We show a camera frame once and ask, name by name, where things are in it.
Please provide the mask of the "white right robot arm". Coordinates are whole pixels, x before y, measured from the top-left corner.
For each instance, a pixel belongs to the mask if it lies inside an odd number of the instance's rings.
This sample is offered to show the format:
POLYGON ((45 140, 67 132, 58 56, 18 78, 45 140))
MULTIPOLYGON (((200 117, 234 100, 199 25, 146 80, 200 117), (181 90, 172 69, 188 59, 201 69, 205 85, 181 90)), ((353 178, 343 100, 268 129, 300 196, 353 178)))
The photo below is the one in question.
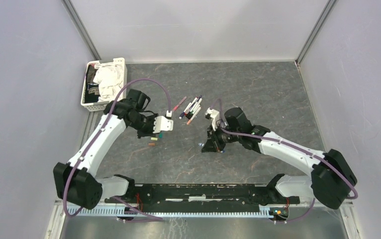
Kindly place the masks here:
POLYGON ((267 189, 267 197, 280 203, 287 197, 309 197, 331 209, 338 209, 349 199, 357 199, 358 182, 343 154, 311 149, 289 141, 272 130, 252 124, 241 108, 231 108, 222 117, 208 108, 205 118, 211 121, 202 152, 223 152, 229 143, 279 159, 304 173, 303 176, 279 176, 267 189))

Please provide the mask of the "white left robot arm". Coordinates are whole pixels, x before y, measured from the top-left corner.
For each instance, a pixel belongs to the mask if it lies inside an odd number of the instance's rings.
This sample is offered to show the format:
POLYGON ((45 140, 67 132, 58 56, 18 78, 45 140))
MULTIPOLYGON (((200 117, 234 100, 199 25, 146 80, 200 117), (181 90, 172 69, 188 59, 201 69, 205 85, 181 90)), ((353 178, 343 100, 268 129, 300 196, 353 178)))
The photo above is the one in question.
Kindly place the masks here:
POLYGON ((103 110, 97 128, 85 145, 67 162, 53 169, 57 196, 80 208, 93 209, 100 200, 117 196, 122 202, 135 199, 134 180, 121 175, 96 179, 99 166, 114 141, 128 128, 137 131, 139 138, 153 136, 158 114, 146 110, 150 97, 139 90, 130 90, 118 102, 110 102, 103 110))

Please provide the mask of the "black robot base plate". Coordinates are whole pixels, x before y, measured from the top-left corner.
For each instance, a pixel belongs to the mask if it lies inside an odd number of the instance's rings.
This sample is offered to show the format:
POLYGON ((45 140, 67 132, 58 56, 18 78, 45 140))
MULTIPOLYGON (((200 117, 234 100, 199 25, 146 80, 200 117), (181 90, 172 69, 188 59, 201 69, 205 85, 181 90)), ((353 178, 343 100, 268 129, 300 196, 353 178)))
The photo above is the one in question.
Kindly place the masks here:
POLYGON ((257 212, 260 206, 300 203, 263 184, 136 184, 120 199, 145 213, 257 212))

